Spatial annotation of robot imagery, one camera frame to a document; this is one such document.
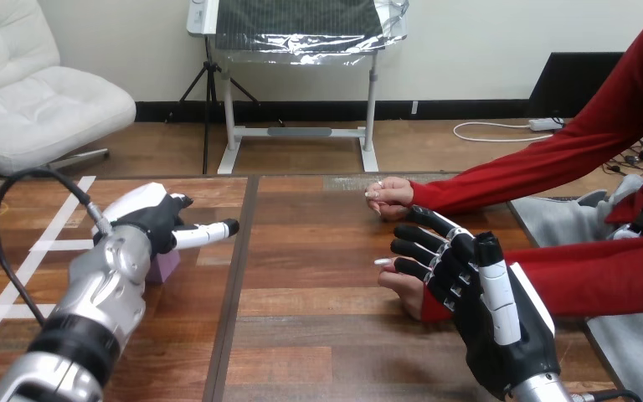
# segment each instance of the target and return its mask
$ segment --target red long-sleeve shirt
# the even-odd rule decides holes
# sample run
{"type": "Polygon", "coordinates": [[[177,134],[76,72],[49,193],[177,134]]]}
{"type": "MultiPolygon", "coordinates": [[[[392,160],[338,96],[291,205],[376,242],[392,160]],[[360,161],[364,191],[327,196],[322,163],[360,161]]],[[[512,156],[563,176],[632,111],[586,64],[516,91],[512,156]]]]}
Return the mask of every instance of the red long-sleeve shirt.
{"type": "MultiPolygon", "coordinates": [[[[448,181],[412,183],[413,204],[454,214],[568,183],[643,137],[643,30],[595,97],[563,130],[523,151],[448,181]]],[[[634,220],[643,187],[615,206],[606,222],[634,220]]],[[[643,237],[507,253],[518,261],[554,315],[643,312],[643,237]]],[[[426,292],[424,320],[446,317],[426,292]]]]}

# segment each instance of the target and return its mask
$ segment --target black monitor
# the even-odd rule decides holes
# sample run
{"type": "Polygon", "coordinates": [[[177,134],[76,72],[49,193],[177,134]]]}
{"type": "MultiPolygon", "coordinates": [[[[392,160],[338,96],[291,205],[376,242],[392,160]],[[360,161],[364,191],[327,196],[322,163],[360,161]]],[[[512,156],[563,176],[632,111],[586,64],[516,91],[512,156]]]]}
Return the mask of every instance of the black monitor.
{"type": "Polygon", "coordinates": [[[527,117],[575,117],[623,53],[551,53],[528,101],[527,117]]]}

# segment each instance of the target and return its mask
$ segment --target silver robotic arm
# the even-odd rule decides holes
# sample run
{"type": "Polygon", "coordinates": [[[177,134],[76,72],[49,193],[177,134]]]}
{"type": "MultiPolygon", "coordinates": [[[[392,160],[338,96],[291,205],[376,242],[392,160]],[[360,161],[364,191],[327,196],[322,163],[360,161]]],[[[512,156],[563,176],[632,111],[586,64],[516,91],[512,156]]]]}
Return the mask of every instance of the silver robotic arm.
{"type": "Polygon", "coordinates": [[[150,183],[115,201],[97,222],[95,247],[69,266],[69,287],[40,334],[0,381],[0,402],[100,402],[141,319],[152,257],[235,235],[238,222],[183,225],[193,201],[150,183]]]}

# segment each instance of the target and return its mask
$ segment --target person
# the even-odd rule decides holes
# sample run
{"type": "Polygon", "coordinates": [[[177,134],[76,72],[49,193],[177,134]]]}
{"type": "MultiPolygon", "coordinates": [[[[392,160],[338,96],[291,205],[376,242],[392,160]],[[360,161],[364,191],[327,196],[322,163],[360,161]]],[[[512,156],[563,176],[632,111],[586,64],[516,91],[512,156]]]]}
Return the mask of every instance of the person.
{"type": "MultiPolygon", "coordinates": [[[[460,214],[571,182],[643,137],[643,31],[590,103],[563,130],[524,150],[428,184],[385,178],[366,189],[368,207],[384,219],[402,219],[413,204],[460,214]]],[[[643,185],[616,203],[604,220],[632,222],[643,206],[643,185]]],[[[519,261],[549,311],[557,316],[643,312],[643,237],[509,252],[519,261]]],[[[449,315],[425,298],[417,279],[380,273],[411,316],[436,321],[449,315]]]]}
{"type": "MultiPolygon", "coordinates": [[[[521,264],[552,315],[610,316],[596,319],[594,325],[615,335],[607,339],[632,337],[635,341],[626,345],[634,346],[643,341],[643,314],[634,314],[643,312],[643,231],[636,239],[607,236],[640,214],[643,179],[628,176],[608,201],[555,203],[528,196],[592,172],[641,138],[643,30],[598,93],[563,130],[447,181],[421,184],[385,178],[372,183],[366,188],[368,207],[394,220],[402,219],[411,205],[452,215],[516,200],[532,216],[538,229],[532,234],[547,247],[507,252],[507,263],[521,264]],[[542,209],[551,213],[542,214],[542,209]]],[[[383,267],[378,284],[398,293],[405,310],[418,320],[450,317],[422,281],[398,273],[392,265],[383,267]]],[[[643,355],[626,355],[635,348],[615,342],[612,352],[603,348],[604,352],[625,386],[643,394],[643,355]],[[616,361],[627,363],[615,367],[616,361]]],[[[640,352],[643,344],[635,353],[640,352]]]]}

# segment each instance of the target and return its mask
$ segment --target robotic arm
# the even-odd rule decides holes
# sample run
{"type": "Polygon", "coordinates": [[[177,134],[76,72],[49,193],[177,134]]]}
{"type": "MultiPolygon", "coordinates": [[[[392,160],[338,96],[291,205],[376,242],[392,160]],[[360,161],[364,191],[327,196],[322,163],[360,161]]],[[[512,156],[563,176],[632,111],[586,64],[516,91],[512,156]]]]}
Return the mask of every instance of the robotic arm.
{"type": "Polygon", "coordinates": [[[579,402],[613,399],[616,391],[571,395],[560,381],[553,321],[519,264],[507,268],[498,239],[476,237],[436,212],[414,206],[391,251],[398,272],[422,280],[452,312],[476,380],[499,400],[579,402]]]}
{"type": "Polygon", "coordinates": [[[238,232],[226,219],[184,225],[193,201],[157,183],[133,190],[103,214],[90,203],[95,247],[69,267],[69,287],[40,334],[2,377],[0,402],[99,402],[115,364],[144,317],[152,258],[238,232]]]}

